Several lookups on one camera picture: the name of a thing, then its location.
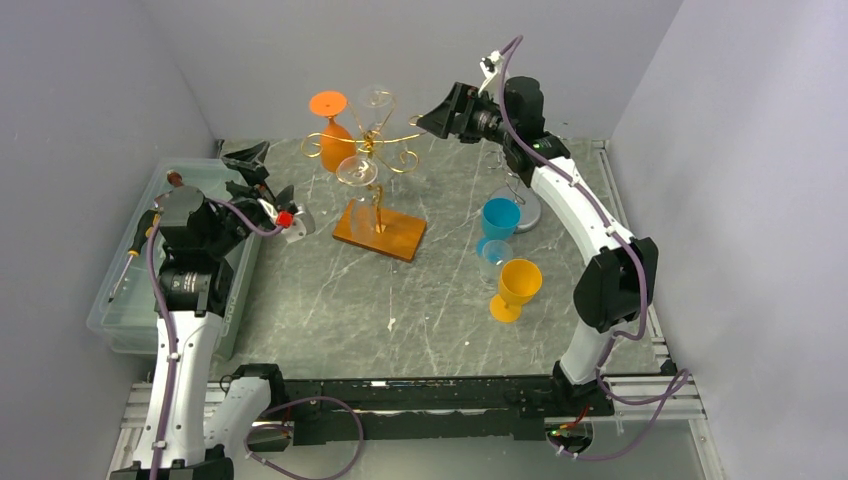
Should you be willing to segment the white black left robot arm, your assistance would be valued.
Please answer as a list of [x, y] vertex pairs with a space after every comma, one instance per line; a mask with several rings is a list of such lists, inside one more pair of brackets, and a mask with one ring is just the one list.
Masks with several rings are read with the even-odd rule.
[[253, 422], [287, 406], [274, 364], [236, 369], [222, 403], [205, 411], [210, 365], [224, 325], [235, 273], [228, 254], [251, 236], [297, 241], [314, 225], [292, 187], [268, 185], [268, 142], [237, 150], [222, 163], [240, 176], [228, 200], [207, 196], [177, 175], [145, 212], [133, 245], [146, 256], [156, 301], [156, 365], [140, 439], [115, 479], [230, 479]]

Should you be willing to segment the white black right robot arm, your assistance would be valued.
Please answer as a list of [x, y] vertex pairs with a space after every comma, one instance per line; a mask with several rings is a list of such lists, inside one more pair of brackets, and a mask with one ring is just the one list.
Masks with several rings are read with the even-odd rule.
[[574, 415], [588, 404], [590, 392], [602, 388], [602, 369], [615, 341], [645, 335], [659, 251], [651, 238], [634, 236], [605, 208], [564, 143], [546, 130], [543, 110], [539, 82], [517, 76], [501, 86], [498, 99], [455, 83], [414, 123], [441, 139], [499, 145], [509, 171], [548, 205], [577, 244], [585, 263], [573, 290], [580, 321], [555, 364], [550, 391], [555, 409]]

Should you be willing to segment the clear pink tinted glass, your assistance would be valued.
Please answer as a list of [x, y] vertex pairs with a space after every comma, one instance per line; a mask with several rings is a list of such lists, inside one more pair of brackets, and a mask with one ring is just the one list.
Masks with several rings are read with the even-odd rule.
[[358, 244], [376, 240], [384, 230], [381, 215], [383, 187], [378, 181], [378, 173], [378, 165], [362, 153], [343, 161], [335, 173], [339, 182], [355, 190], [346, 218], [350, 238]]

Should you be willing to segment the clear wine glass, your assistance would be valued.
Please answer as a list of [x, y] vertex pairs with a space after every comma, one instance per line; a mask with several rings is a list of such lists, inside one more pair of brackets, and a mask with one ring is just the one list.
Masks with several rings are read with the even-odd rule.
[[395, 99], [393, 93], [379, 84], [363, 88], [358, 96], [358, 114], [364, 133], [375, 132], [375, 152], [383, 160], [390, 161], [396, 147], [387, 143], [399, 132], [397, 118], [394, 116]]

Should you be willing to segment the gold wire glass rack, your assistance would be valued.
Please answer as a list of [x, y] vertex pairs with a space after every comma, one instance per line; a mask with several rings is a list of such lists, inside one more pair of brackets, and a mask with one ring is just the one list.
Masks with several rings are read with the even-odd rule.
[[302, 141], [301, 152], [317, 158], [324, 170], [346, 186], [364, 194], [351, 199], [341, 214], [332, 238], [410, 263], [420, 247], [427, 221], [384, 206], [383, 171], [403, 175], [420, 164], [417, 153], [406, 143], [415, 135], [392, 137], [387, 130], [396, 109], [395, 95], [383, 88], [366, 91], [364, 107], [374, 115], [370, 121], [359, 116], [347, 97], [334, 90], [312, 96], [310, 112], [327, 120], [320, 132]]

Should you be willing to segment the yellow plastic goblet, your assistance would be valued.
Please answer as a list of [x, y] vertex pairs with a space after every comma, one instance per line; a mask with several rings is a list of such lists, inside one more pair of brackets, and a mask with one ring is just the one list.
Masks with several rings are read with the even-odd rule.
[[497, 294], [489, 303], [491, 315], [502, 323], [515, 322], [542, 284], [541, 270], [532, 261], [516, 258], [505, 263], [500, 272]]

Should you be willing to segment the clear plastic storage box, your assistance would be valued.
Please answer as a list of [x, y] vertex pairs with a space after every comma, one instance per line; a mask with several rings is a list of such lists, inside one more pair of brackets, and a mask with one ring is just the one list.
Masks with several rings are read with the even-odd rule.
[[[171, 170], [179, 173], [184, 182], [220, 200], [231, 197], [225, 189], [227, 181], [241, 185], [245, 183], [237, 172], [227, 169], [221, 161], [214, 159], [166, 158], [152, 171], [124, 228], [118, 250], [87, 318], [88, 328], [100, 335], [116, 353], [156, 355], [156, 302], [145, 256], [130, 259], [127, 251], [141, 215], [154, 206], [156, 197], [172, 189], [166, 179], [166, 174]], [[227, 361], [234, 355], [259, 247], [260, 239], [251, 236], [227, 256], [227, 261], [234, 269], [234, 284], [214, 353], [220, 361]]]

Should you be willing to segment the orange plastic goblet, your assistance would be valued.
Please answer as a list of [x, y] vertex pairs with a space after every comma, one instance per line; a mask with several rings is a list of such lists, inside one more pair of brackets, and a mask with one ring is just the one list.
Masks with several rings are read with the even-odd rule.
[[338, 91], [326, 90], [315, 94], [309, 102], [310, 111], [327, 119], [327, 125], [318, 135], [322, 167], [335, 174], [340, 164], [357, 152], [349, 131], [337, 122], [337, 117], [347, 108], [347, 98]]

